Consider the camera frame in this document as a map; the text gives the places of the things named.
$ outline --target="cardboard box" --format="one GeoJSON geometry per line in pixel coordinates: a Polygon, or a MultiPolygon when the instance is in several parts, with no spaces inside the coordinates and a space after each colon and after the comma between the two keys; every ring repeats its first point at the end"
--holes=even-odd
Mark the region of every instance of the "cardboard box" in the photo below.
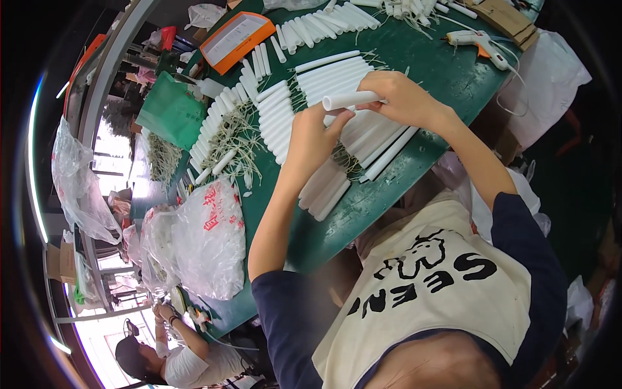
{"type": "Polygon", "coordinates": [[[76,285],[76,263],[71,243],[61,241],[60,249],[48,243],[47,274],[62,283],[76,285]]]}

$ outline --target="orange box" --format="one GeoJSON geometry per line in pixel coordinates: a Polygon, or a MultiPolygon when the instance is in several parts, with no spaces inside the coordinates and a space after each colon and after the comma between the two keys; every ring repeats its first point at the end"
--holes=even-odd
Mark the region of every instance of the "orange box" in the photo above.
{"type": "Polygon", "coordinates": [[[201,54],[223,75],[275,31],[276,27],[265,16],[239,12],[201,45],[201,54]]]}

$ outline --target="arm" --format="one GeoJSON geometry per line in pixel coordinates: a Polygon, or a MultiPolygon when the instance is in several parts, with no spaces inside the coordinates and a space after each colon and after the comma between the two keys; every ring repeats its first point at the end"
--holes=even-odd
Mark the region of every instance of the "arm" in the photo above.
{"type": "MultiPolygon", "coordinates": [[[[173,309],[166,305],[160,307],[159,314],[162,319],[167,321],[171,317],[175,316],[173,309]]],[[[186,326],[186,324],[180,319],[173,320],[172,327],[179,333],[188,348],[192,350],[192,352],[195,353],[197,357],[201,359],[205,359],[205,357],[207,357],[207,353],[209,352],[209,346],[207,342],[205,342],[205,339],[201,337],[201,335],[197,334],[197,332],[192,328],[186,326]]]]}
{"type": "Polygon", "coordinates": [[[324,128],[324,116],[326,111],[319,103],[294,117],[287,159],[248,253],[251,282],[264,273],[283,269],[289,225],[298,195],[330,157],[341,130],[354,114],[347,110],[340,113],[328,129],[324,128]]]}
{"type": "Polygon", "coordinates": [[[432,98],[403,73],[367,73],[358,89],[374,91],[385,97],[387,103],[377,101],[357,106],[357,109],[372,110],[398,123],[425,128],[443,137],[491,210],[499,193],[517,193],[501,161],[462,123],[454,110],[432,98]]]}

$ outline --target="navy sleeve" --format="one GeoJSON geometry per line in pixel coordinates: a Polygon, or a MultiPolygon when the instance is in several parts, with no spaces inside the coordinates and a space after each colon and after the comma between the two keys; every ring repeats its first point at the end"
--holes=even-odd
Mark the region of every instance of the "navy sleeve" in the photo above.
{"type": "Polygon", "coordinates": [[[320,389],[311,356],[339,312],[328,291],[306,275],[280,270],[251,286],[280,387],[320,389]]]}
{"type": "Polygon", "coordinates": [[[499,193],[494,200],[493,245],[531,275],[531,324],[511,370],[524,387],[555,350],[564,329],[567,280],[559,261],[519,195],[499,193]]]}

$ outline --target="white t-shirt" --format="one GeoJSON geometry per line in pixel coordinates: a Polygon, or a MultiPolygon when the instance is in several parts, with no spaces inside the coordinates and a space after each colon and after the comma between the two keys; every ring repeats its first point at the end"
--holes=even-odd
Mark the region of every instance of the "white t-shirt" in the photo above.
{"type": "Polygon", "coordinates": [[[166,357],[164,379],[172,387],[194,389],[220,383],[244,371],[242,357],[235,349],[220,344],[210,344],[205,360],[189,347],[169,350],[162,342],[155,343],[155,352],[166,357]]]}

